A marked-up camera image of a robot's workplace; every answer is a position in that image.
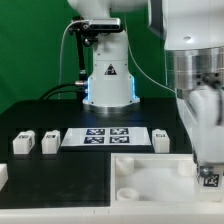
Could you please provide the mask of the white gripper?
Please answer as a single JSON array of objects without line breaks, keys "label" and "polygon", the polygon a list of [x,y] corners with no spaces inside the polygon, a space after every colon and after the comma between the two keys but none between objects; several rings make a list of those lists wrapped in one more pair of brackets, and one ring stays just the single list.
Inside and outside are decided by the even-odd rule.
[{"label": "white gripper", "polygon": [[[199,164],[224,164],[224,90],[209,86],[176,98],[177,108]],[[200,166],[199,176],[213,175],[212,166]]]}]

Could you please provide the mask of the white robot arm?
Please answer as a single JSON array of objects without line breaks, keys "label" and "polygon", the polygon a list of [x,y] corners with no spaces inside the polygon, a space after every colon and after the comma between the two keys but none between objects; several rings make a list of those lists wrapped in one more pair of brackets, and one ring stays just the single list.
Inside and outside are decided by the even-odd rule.
[{"label": "white robot arm", "polygon": [[128,54],[165,55],[169,89],[190,138],[197,175],[224,171],[224,0],[67,0],[93,46],[84,105],[106,112],[135,97]]}]

